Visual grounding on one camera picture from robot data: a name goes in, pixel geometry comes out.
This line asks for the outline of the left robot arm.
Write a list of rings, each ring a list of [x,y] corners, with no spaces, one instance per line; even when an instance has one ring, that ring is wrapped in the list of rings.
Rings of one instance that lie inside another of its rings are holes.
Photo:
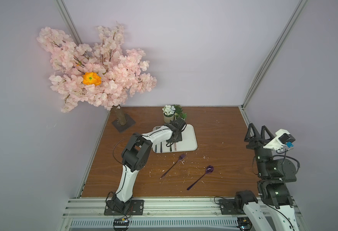
[[[130,206],[133,187],[139,171],[146,165],[152,147],[159,143],[174,144],[182,140],[186,122],[176,119],[149,133],[134,133],[122,151],[122,177],[118,189],[108,201],[109,206],[123,211]]]

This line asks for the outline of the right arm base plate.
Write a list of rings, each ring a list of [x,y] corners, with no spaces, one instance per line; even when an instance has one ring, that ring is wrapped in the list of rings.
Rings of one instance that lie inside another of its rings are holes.
[[[222,215],[244,215],[244,212],[237,207],[234,199],[220,199],[218,203]]]

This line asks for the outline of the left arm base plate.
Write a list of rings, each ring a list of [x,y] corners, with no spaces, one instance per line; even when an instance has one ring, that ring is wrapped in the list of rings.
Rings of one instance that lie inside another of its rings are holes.
[[[105,216],[129,216],[142,215],[144,209],[144,200],[131,199],[127,202],[122,202],[119,199],[107,200],[104,210]]]

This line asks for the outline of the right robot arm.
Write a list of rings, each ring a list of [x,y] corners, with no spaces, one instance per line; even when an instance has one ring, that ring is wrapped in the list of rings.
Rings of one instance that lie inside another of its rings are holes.
[[[251,123],[244,141],[246,148],[254,151],[260,199],[251,191],[237,192],[236,208],[246,214],[257,231],[297,231],[293,199],[286,186],[297,180],[301,167],[297,159],[287,155],[294,148],[295,138],[284,129],[272,134],[262,126],[258,131]]]

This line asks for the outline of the purple plastic spoon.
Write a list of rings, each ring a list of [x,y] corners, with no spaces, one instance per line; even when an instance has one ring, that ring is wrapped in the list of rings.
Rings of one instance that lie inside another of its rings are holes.
[[[214,171],[214,167],[213,166],[207,166],[207,168],[205,169],[205,173],[199,178],[197,179],[194,183],[192,183],[187,190],[191,190],[204,176],[206,176],[207,174],[210,174]]]

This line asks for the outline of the purple fork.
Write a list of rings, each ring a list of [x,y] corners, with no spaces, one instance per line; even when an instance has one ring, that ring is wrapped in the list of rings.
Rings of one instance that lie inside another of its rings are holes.
[[[187,153],[184,153],[184,154],[181,154],[178,158],[178,160],[165,172],[163,173],[163,175],[160,177],[160,179],[163,179],[167,174],[168,172],[174,167],[176,166],[179,162],[181,162],[182,160],[185,159],[185,157],[187,156]]]

